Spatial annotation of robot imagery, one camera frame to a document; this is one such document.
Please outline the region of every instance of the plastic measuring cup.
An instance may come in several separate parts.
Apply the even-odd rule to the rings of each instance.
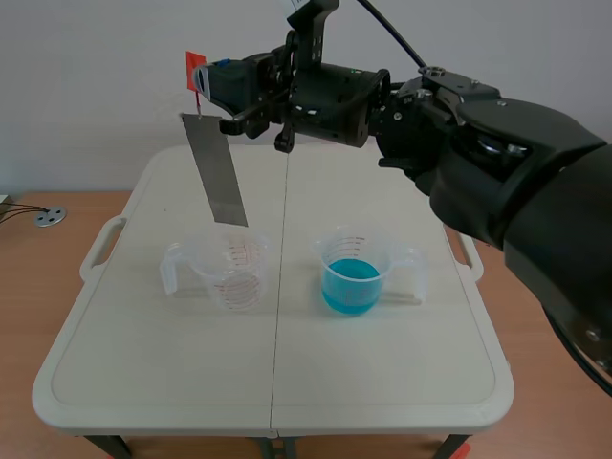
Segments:
[[[375,228],[338,227],[316,242],[321,257],[321,291],[332,309],[362,314],[379,300],[384,281],[397,266],[410,268],[412,295],[426,297],[426,264],[421,253],[391,241]]]
[[[177,264],[187,263],[222,307],[248,310],[267,290],[268,249],[263,236],[240,233],[214,233],[172,244],[160,265],[165,293],[177,292]]]

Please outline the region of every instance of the red flag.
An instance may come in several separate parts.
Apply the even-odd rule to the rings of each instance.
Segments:
[[[190,51],[185,51],[185,64],[187,67],[187,89],[189,91],[193,91],[197,93],[195,89],[195,85],[193,84],[193,80],[191,79],[191,75],[193,74],[193,69],[198,67],[199,65],[204,65],[207,63],[207,59],[203,55],[197,55]]]

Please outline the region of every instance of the table handle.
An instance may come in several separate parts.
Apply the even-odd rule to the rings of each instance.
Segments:
[[[127,223],[127,218],[118,215],[106,222],[99,231],[98,237],[96,237],[92,248],[85,256],[83,263],[81,263],[80,270],[78,270],[80,278],[83,279],[83,282],[87,281],[87,278],[90,276],[92,270],[98,265],[100,257],[108,251],[113,237],[115,234],[117,234],[118,230],[123,229],[125,223]],[[108,259],[104,263],[100,264],[100,266],[105,265],[107,262]]]
[[[470,265],[471,275],[474,278],[474,282],[478,282],[485,273],[485,266],[482,264],[482,260],[480,259],[480,255],[478,254],[478,250],[474,244],[474,240],[460,232],[457,234],[459,234],[459,241],[463,247],[463,253],[465,254],[468,264]]]

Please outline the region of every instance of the table leg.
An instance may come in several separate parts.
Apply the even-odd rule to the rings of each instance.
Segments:
[[[466,443],[469,437],[469,435],[449,435],[444,443],[438,448],[433,459],[450,459],[452,455],[457,452],[457,449]]]
[[[85,438],[113,459],[132,458],[130,449],[119,435],[85,435]]]
[[[269,438],[253,438],[253,440],[259,445],[262,459],[274,459],[276,457],[276,451],[272,444],[272,440]]]
[[[295,447],[295,440],[297,440],[297,437],[283,438],[285,459],[297,459],[297,448]]]

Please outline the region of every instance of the metal plate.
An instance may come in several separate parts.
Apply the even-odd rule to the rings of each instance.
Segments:
[[[247,227],[230,146],[219,130],[219,118],[190,114],[182,114],[181,118],[214,221]]]
[[[41,228],[52,227],[66,218],[66,208],[53,206],[48,212],[38,212],[34,217],[34,224]]]

